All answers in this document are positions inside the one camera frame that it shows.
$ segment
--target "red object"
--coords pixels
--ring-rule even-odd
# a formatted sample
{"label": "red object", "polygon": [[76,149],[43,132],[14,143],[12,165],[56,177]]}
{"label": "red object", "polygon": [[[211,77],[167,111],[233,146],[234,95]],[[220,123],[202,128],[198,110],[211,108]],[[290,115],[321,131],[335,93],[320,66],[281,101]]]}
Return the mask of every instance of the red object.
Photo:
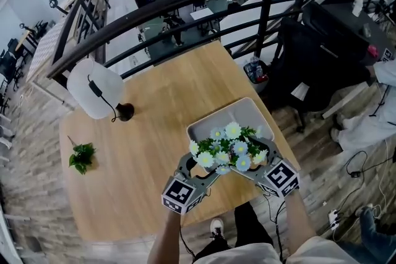
{"label": "red object", "polygon": [[377,58],[379,55],[378,49],[374,45],[369,45],[369,48],[367,49],[367,51],[374,58]]}

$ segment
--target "black chair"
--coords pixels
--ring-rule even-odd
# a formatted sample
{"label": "black chair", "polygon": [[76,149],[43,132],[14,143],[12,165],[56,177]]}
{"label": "black chair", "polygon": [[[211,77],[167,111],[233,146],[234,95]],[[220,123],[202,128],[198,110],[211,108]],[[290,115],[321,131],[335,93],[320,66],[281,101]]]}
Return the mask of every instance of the black chair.
{"label": "black chair", "polygon": [[16,50],[19,41],[17,39],[11,39],[8,42],[8,52],[12,53],[18,60],[22,58],[22,64],[26,64],[26,59],[30,55],[33,57],[33,53],[30,52],[24,45],[22,45],[18,50]]}
{"label": "black chair", "polygon": [[6,81],[6,92],[8,85],[14,80],[14,91],[19,88],[18,81],[24,76],[21,67],[17,67],[17,59],[10,52],[6,52],[0,59],[0,74]]}
{"label": "black chair", "polygon": [[[269,95],[271,108],[290,105],[298,111],[298,132],[306,127],[305,113],[322,111],[337,90],[370,79],[365,66],[336,58],[322,48],[323,42],[315,31],[291,18],[281,21],[278,40],[264,92]],[[300,83],[309,87],[304,100],[291,94]]]}
{"label": "black chair", "polygon": [[304,8],[303,22],[317,32],[323,45],[341,59],[359,62],[366,56],[369,43],[317,2]]}

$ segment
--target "white cloth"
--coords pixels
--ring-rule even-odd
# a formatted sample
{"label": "white cloth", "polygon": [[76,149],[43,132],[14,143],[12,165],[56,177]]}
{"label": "white cloth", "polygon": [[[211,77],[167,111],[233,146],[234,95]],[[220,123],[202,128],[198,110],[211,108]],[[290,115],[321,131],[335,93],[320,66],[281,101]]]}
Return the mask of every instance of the white cloth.
{"label": "white cloth", "polygon": [[375,112],[377,105],[360,116],[344,120],[346,129],[338,137],[343,150],[366,148],[396,134],[396,126],[389,123],[396,124],[396,60],[377,62],[374,71],[378,82],[392,87],[375,117],[369,115]]}
{"label": "white cloth", "polygon": [[[248,244],[235,249],[211,254],[196,261],[196,264],[281,264],[279,256],[268,243]],[[358,264],[336,243],[321,237],[306,241],[291,257],[287,264]]]}

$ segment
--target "beige shirt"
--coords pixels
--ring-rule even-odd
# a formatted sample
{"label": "beige shirt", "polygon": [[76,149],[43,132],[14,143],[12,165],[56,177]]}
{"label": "beige shirt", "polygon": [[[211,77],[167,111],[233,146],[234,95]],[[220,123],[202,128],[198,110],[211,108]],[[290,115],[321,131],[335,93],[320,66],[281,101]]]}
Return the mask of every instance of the beige shirt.
{"label": "beige shirt", "polygon": [[[272,245],[248,244],[201,258],[196,264],[282,264]],[[359,264],[336,243],[312,237],[286,261],[287,264]]]}

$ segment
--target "white flower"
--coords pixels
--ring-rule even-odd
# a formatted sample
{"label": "white flower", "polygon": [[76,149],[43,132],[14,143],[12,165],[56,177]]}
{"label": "white flower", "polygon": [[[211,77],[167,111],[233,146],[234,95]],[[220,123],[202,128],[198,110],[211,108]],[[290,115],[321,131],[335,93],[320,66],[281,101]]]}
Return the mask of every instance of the white flower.
{"label": "white flower", "polygon": [[263,160],[265,160],[267,158],[267,154],[268,154],[267,150],[261,151],[259,154],[255,155],[253,157],[253,163],[259,164],[259,163],[263,162]]}
{"label": "white flower", "polygon": [[225,133],[231,140],[241,136],[241,126],[236,122],[231,122],[225,127]]}
{"label": "white flower", "polygon": [[203,168],[209,168],[213,165],[214,163],[214,158],[212,154],[209,152],[203,152],[197,157],[197,162],[199,165],[201,165]]}
{"label": "white flower", "polygon": [[262,129],[263,129],[263,126],[257,127],[256,134],[255,134],[256,138],[264,138],[264,136],[262,134]]}
{"label": "white flower", "polygon": [[230,162],[230,157],[228,156],[228,153],[221,151],[216,154],[216,161],[219,164],[227,164]]}
{"label": "white flower", "polygon": [[197,142],[195,142],[194,140],[190,141],[190,152],[193,156],[195,156],[198,152],[199,152],[199,146],[197,144]]}

